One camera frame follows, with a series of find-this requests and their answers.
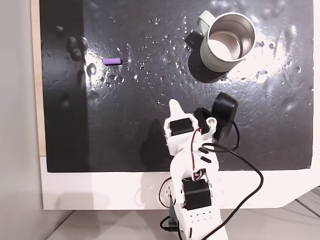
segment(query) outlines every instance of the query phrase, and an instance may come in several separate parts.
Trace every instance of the wet surface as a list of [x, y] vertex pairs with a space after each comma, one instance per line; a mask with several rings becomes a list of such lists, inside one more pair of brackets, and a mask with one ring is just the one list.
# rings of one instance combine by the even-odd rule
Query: wet surface
[[[204, 10], [239, 12], [256, 27], [255, 48], [230, 72], [200, 60]], [[220, 92], [239, 100], [241, 155], [260, 170], [310, 167], [312, 0], [40, 0], [40, 25], [49, 172], [169, 171], [169, 100], [193, 113]], [[233, 129], [220, 143], [236, 137]], [[218, 159], [222, 171], [247, 169]]]

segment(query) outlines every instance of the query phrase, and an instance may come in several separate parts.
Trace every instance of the metal mug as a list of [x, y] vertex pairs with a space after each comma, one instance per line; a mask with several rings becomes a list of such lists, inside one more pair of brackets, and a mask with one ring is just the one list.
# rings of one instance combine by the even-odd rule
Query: metal mug
[[204, 38], [200, 56], [210, 70], [223, 73], [245, 59], [256, 42], [256, 28], [252, 21], [237, 12], [214, 17], [204, 11], [197, 22]]

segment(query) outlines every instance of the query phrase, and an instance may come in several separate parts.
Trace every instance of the gray wall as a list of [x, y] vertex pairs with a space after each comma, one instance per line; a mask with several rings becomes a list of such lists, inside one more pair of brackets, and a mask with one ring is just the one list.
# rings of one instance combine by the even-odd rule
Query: gray wall
[[0, 239], [44, 240], [70, 211], [41, 197], [30, 0], [0, 7]]

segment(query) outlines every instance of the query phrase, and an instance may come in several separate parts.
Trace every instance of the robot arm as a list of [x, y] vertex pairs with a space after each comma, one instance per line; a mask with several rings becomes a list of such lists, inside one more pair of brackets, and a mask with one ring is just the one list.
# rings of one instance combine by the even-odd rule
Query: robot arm
[[[184, 113], [178, 101], [170, 100], [169, 107], [164, 132], [169, 153], [174, 156], [170, 165], [174, 211], [186, 239], [202, 240], [222, 223], [219, 162], [214, 152], [201, 148], [213, 142], [217, 120], [207, 118], [209, 131], [201, 134], [198, 120]], [[208, 240], [228, 240], [225, 227]]]

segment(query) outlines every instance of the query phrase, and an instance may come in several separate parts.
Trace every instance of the purple object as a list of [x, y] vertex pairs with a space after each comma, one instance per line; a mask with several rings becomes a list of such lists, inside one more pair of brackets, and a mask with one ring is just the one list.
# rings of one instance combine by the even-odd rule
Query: purple object
[[121, 58], [104, 58], [102, 59], [104, 65], [121, 65]]

